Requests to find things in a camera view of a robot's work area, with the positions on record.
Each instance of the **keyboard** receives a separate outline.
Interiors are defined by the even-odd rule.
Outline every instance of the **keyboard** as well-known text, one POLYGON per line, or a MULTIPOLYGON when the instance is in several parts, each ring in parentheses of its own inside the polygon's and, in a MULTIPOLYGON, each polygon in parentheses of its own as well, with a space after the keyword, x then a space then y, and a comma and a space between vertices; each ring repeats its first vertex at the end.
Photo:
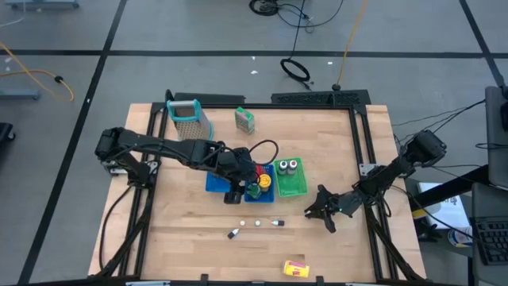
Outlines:
POLYGON ((475 218, 479 255, 485 265, 508 265, 508 217, 475 218))

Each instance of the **chair wheel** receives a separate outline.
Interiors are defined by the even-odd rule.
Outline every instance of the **chair wheel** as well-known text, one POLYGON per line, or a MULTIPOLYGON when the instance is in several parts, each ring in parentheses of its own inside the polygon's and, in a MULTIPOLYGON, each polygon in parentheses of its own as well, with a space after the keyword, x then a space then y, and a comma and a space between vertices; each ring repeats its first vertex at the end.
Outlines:
POLYGON ((8 141, 14 141, 14 139, 16 139, 16 133, 14 132, 10 132, 9 135, 7 135, 7 140, 8 141))

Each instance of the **gray floor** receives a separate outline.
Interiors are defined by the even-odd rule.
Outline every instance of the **gray floor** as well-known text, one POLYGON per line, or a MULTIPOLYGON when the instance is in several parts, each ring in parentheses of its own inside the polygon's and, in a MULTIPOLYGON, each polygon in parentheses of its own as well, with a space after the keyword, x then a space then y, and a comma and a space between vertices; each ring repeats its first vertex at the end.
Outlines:
MULTIPOLYGON (((78 10, 30 11, 23 22, 0 29, 0 41, 16 49, 100 50, 118 3, 82 0, 78 10)), ((128 0, 112 49, 291 49, 294 29, 277 17, 256 16, 247 3, 128 0)), ((508 2, 468 3, 491 51, 508 52, 503 38, 508 2)), ((359 0, 345 0, 337 18, 328 25, 316 28, 314 33, 300 33, 297 49, 343 50, 360 6, 359 0)), ((335 7, 337 1, 310 0, 306 11, 319 22, 335 7)), ((20 15, 0 5, 0 22, 20 15)), ((369 1, 352 50, 481 52, 456 0, 369 1)), ((6 56, 0 56, 0 72, 7 67, 19 69, 13 61, 6 63, 4 59, 6 56)), ((76 100, 59 102, 43 93, 38 102, 0 102, 0 122, 12 122, 18 135, 0 165, 0 284, 17 282, 98 61, 97 56, 20 59, 29 68, 45 68, 62 75, 74 89, 76 100)), ((296 60, 310 70, 316 91, 329 90, 341 64, 341 58, 333 57, 296 60)), ((496 64, 508 76, 508 60, 496 60, 496 64)), ((67 95, 52 79, 39 78, 59 95, 67 95)), ((349 58, 342 82, 344 89, 366 88, 374 104, 388 105, 393 123, 477 102, 489 85, 495 82, 484 59, 349 58)), ((37 85, 19 75, 0 78, 0 87, 37 85)), ((108 57, 32 282, 85 277, 110 182, 93 156, 98 136, 105 128, 122 126, 131 103, 160 101, 167 88, 174 92, 245 95, 248 102, 269 102, 274 92, 305 91, 283 73, 278 57, 108 57)), ((401 126, 394 131, 403 137, 425 124, 401 126)), ((448 154, 440 164, 487 162, 486 153, 474 147, 486 140, 483 106, 460 115, 438 135, 448 145, 448 154)), ((450 171, 461 174, 467 170, 450 171)), ((450 179, 433 170, 418 171, 414 177, 438 182, 450 179)), ((467 283, 463 257, 428 245, 422 247, 422 255, 429 278, 467 283)))

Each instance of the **yellow cable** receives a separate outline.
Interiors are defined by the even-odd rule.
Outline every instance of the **yellow cable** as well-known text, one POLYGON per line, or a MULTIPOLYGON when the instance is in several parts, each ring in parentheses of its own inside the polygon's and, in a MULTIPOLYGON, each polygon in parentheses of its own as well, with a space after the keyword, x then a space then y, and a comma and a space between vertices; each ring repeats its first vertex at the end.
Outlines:
POLYGON ((56 95, 52 90, 50 90, 49 88, 45 87, 44 84, 42 84, 39 80, 37 80, 32 75, 32 72, 44 73, 46 75, 51 76, 53 79, 56 78, 56 75, 53 75, 51 72, 45 71, 45 70, 40 70, 40 69, 29 70, 29 69, 27 69, 25 67, 25 65, 23 65, 23 63, 2 42, 0 42, 0 47, 2 47, 4 50, 6 50, 6 52, 9 54, 9 56, 11 58, 13 58, 13 60, 16 61, 17 64, 19 64, 21 69, 23 69, 23 71, 12 71, 12 72, 2 73, 2 74, 0 74, 0 76, 19 75, 19 74, 25 73, 29 77, 31 77, 33 79, 33 81, 36 82, 40 87, 42 87, 42 89, 44 89, 45 91, 49 92, 55 99, 58 99, 58 100, 61 100, 61 101, 65 101, 65 102, 74 101, 74 92, 72 92, 72 89, 63 80, 61 80, 60 83, 62 83, 63 86, 65 88, 67 88, 67 90, 69 91, 69 94, 71 94, 71 97, 69 99, 60 97, 60 96, 56 95))
POLYGON ((342 56, 341 73, 339 73, 339 79, 337 80, 337 84, 339 84, 341 82, 342 74, 344 72, 344 66, 346 63, 346 56, 348 55, 349 45, 351 45, 352 39, 355 36, 356 27, 358 26, 362 16, 364 15, 366 5, 367 5, 367 0, 364 0, 364 2, 362 3, 362 8, 360 10, 360 13, 358 14, 358 17, 356 17, 355 25, 352 27, 351 35, 349 35, 348 43, 346 44, 346 49, 344 50, 344 56, 342 56))

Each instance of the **white cylinder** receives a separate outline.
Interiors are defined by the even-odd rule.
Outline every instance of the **white cylinder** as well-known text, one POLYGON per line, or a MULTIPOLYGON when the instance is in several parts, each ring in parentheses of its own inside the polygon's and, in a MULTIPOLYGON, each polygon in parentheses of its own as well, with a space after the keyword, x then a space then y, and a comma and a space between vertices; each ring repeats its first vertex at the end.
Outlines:
POLYGON ((295 174, 297 167, 298 167, 298 162, 296 160, 291 160, 289 162, 289 166, 287 167, 287 175, 295 174))
POLYGON ((279 175, 286 175, 287 173, 287 161, 280 161, 279 165, 277 166, 277 173, 279 175))

